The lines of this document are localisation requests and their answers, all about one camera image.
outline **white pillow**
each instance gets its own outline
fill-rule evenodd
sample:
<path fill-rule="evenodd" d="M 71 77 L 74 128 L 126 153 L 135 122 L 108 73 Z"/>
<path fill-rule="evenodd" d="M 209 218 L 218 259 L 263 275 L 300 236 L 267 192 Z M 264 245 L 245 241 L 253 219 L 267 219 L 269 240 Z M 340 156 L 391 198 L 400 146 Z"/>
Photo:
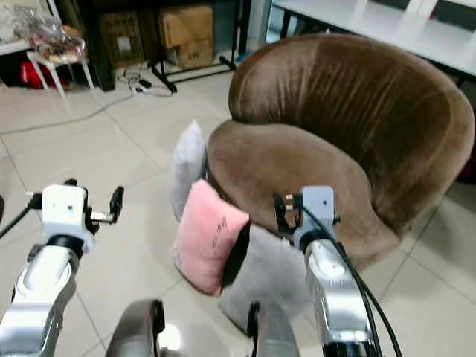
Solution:
<path fill-rule="evenodd" d="M 290 319 L 312 305 L 304 254 L 252 224 L 245 259 L 233 285 L 223 291 L 218 307 L 246 332 L 250 305 L 260 300 L 277 303 Z"/>
<path fill-rule="evenodd" d="M 207 153 L 199 124 L 194 120 L 180 135 L 172 159 L 170 203 L 178 221 L 184 212 L 192 183 L 205 177 Z"/>

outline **tile floor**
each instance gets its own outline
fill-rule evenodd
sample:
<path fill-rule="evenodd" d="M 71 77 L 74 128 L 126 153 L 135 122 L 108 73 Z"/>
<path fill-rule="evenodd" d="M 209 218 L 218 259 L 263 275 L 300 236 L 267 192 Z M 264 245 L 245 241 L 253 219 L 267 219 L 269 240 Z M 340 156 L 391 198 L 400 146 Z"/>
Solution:
<path fill-rule="evenodd" d="M 91 202 L 105 208 L 112 190 L 126 188 L 116 226 L 103 227 L 96 249 L 81 260 L 77 293 L 65 311 L 56 356 L 105 353 L 121 312 L 135 299 L 160 297 L 167 323 L 184 332 L 181 356 L 245 356 L 248 339 L 175 271 L 169 247 L 177 223 L 169 203 L 168 165 L 174 143 L 192 119 L 205 136 L 229 118 L 230 74 L 183 83 L 171 98 L 134 97 L 67 126 L 2 135 L 0 193 L 4 222 L 26 203 L 26 190 L 75 177 Z M 0 89 L 0 131 L 79 118 L 126 97 L 114 92 L 68 93 Z M 400 249 L 364 273 L 399 336 L 405 356 L 469 356 L 476 334 L 476 188 L 455 184 L 436 212 L 422 219 Z M 0 241 L 0 312 L 41 222 L 30 213 Z M 321 356 L 311 312 L 293 321 L 303 356 Z M 200 340 L 196 333 L 200 331 Z M 386 356 L 390 343 L 381 329 Z"/>

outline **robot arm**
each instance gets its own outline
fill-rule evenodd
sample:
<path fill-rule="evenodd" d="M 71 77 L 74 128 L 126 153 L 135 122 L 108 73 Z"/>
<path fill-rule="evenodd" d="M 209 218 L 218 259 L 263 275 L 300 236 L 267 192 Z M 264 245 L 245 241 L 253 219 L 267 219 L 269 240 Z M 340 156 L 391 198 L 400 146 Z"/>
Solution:
<path fill-rule="evenodd" d="M 334 192 L 331 187 L 305 187 L 301 195 L 288 195 L 285 202 L 275 196 L 280 232 L 292 233 L 294 245 L 306 260 L 306 282 L 312 293 L 315 317 L 321 331 L 325 356 L 378 356 L 364 295 L 351 267 L 341 257 L 335 244 Z M 297 209 L 296 226 L 284 219 L 287 210 Z M 314 222 L 317 217 L 323 227 Z"/>
<path fill-rule="evenodd" d="M 92 213 L 86 189 L 75 181 L 35 195 L 42 198 L 36 208 L 42 210 L 46 244 L 16 279 L 12 304 L 0 323 L 0 356 L 53 355 L 80 258 L 93 249 L 99 222 L 117 221 L 123 188 L 115 191 L 110 213 Z"/>

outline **plastic bag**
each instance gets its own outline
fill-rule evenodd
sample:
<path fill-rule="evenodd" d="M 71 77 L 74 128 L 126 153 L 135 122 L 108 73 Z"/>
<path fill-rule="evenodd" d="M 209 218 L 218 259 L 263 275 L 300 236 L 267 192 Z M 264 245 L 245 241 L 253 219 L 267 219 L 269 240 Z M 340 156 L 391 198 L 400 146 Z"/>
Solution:
<path fill-rule="evenodd" d="M 15 34 L 47 60 L 66 64 L 87 55 L 86 44 L 79 32 L 63 25 L 51 14 L 32 7 L 9 6 L 15 19 Z"/>

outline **black cable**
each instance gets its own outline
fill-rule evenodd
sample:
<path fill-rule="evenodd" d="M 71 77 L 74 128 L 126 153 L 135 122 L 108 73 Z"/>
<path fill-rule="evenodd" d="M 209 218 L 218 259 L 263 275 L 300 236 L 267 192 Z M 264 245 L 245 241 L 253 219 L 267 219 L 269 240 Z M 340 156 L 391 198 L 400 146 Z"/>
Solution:
<path fill-rule="evenodd" d="M 25 207 L 22 212 L 16 216 L 12 222 L 8 223 L 5 228 L 0 231 L 0 239 L 10 230 L 12 229 L 20 220 L 26 216 L 26 214 L 30 210 L 41 210 L 42 209 L 42 194 L 41 193 L 34 193 L 31 197 L 31 200 L 28 202 L 27 207 Z"/>
<path fill-rule="evenodd" d="M 34 130 L 53 128 L 53 127 L 56 127 L 56 126 L 63 126 L 63 125 L 68 125 L 68 124 L 72 124 L 72 123 L 79 123 L 80 121 L 85 121 L 85 120 L 91 119 L 92 117 L 94 117 L 94 116 L 98 115 L 99 113 L 105 111 L 106 109 L 110 108 L 111 106 L 122 103 L 126 100 L 131 99 L 132 97 L 134 97 L 134 95 L 129 94 L 127 97 L 119 98 L 117 100 L 114 100 L 113 102 L 111 102 L 109 104 L 106 104 L 102 108 L 99 108 L 98 110 L 95 110 L 92 113 L 87 114 L 86 116 L 78 118 L 78 119 L 60 121 L 59 123 L 40 124 L 40 125 L 29 126 L 29 127 L 21 128 L 21 129 L 7 130 L 5 132 L 0 132 L 0 135 L 18 134 L 20 132 L 32 132 Z"/>
<path fill-rule="evenodd" d="M 350 273 L 352 274 L 354 280 L 356 281 L 357 288 L 360 291 L 360 295 L 362 296 L 362 300 L 364 302 L 365 312 L 367 313 L 367 317 L 369 319 L 370 324 L 370 331 L 372 332 L 373 343 L 375 344 L 376 352 L 378 357 L 382 357 L 382 350 L 380 348 L 380 341 L 379 341 L 379 334 L 377 332 L 377 327 L 375 325 L 375 320 L 373 319 L 372 308 L 370 307 L 369 300 L 367 299 L 366 291 L 361 284 L 361 279 L 358 276 L 358 273 L 352 266 L 352 263 L 347 258 L 343 248 L 337 244 L 333 235 L 327 230 L 326 226 L 322 224 L 322 222 L 306 207 L 303 205 L 303 210 L 306 212 L 311 219 L 314 221 L 316 225 L 322 230 L 324 235 L 326 236 L 326 240 L 329 240 L 341 256 L 342 260 L 349 266 Z"/>
<path fill-rule="evenodd" d="M 356 280 L 358 289 L 361 291 L 362 298 L 364 299 L 364 305 L 365 305 L 366 310 L 367 310 L 367 305 L 368 305 L 367 296 L 370 297 L 370 299 L 372 300 L 373 305 L 375 306 L 375 308 L 377 309 L 377 312 L 380 315 L 380 318 L 384 322 L 385 328 L 387 329 L 388 335 L 390 336 L 390 339 L 392 341 L 393 350 L 395 351 L 396 356 L 397 357 L 402 357 L 402 351 L 400 350 L 400 346 L 399 346 L 399 343 L 396 339 L 395 332 L 393 331 L 392 326 L 390 325 L 390 322 L 387 319 L 387 316 L 385 316 L 385 313 L 383 312 L 382 308 L 380 307 L 379 302 L 377 301 L 377 299 L 375 298 L 375 296 L 373 295 L 373 293 L 371 292 L 371 290 L 369 289 L 367 284 L 362 280 L 362 278 L 360 277 L 358 272 L 354 269 L 352 263 L 349 261 L 349 258 L 345 254 L 344 249 L 335 241 L 334 236 L 329 232 L 329 230 L 326 228 L 326 226 L 304 205 L 303 205 L 303 210 L 304 210 L 304 212 L 306 212 L 311 217 L 312 221 L 314 221 L 314 223 L 322 230 L 322 232 L 324 233 L 324 235 L 327 238 L 326 240 L 329 240 L 334 245 L 335 249 L 337 249 L 337 252 L 341 256 L 342 260 L 349 267 L 350 273 L 352 274 L 352 276 Z M 380 349 L 379 337 L 378 337 L 378 334 L 377 334 L 377 331 L 376 331 L 375 321 L 373 320 L 372 309 L 370 309 L 370 313 L 367 310 L 367 314 L 368 314 L 368 318 L 369 318 L 370 328 L 373 330 L 372 335 L 374 336 L 374 339 L 375 339 L 374 342 L 375 342 L 375 345 L 376 345 L 377 353 L 379 354 L 379 357 L 380 357 L 380 356 L 382 356 L 382 351 Z"/>
<path fill-rule="evenodd" d="M 16 225 L 16 223 L 20 222 L 20 219 L 22 219 L 23 217 L 25 217 L 26 214 L 30 211 L 30 209 L 31 209 L 31 206 L 30 206 L 30 204 L 28 204 L 27 207 L 25 207 L 25 208 L 23 209 L 23 211 L 20 212 L 20 214 L 12 220 L 12 222 L 8 223 L 7 226 L 6 226 L 5 228 L 3 228 L 3 229 L 0 231 L 0 239 L 1 239 L 10 229 L 12 229 L 12 228 Z"/>
<path fill-rule="evenodd" d="M 118 82 L 127 84 L 129 90 L 132 91 L 132 86 L 139 83 L 139 80 L 142 79 L 142 68 L 126 68 L 121 76 L 118 77 Z M 149 91 L 142 91 L 142 94 L 151 95 L 153 97 L 168 98 L 172 97 L 173 93 L 169 94 L 157 94 Z"/>
<path fill-rule="evenodd" d="M 393 331 L 392 326 L 390 325 L 390 321 L 387 319 L 387 316 L 385 316 L 385 313 L 380 307 L 379 302 L 377 301 L 377 299 L 375 299 L 375 296 L 373 296 L 373 293 L 371 292 L 367 284 L 360 277 L 358 278 L 361 280 L 361 284 L 364 286 L 367 295 L 369 295 L 370 299 L 372 300 L 373 305 L 377 309 L 377 312 L 379 313 L 380 318 L 382 319 L 385 328 L 387 329 L 388 335 L 390 336 L 390 340 L 392 341 L 393 350 L 395 351 L 395 354 L 397 355 L 397 357 L 402 357 L 402 351 L 400 350 L 399 342 L 396 339 L 395 332 Z"/>

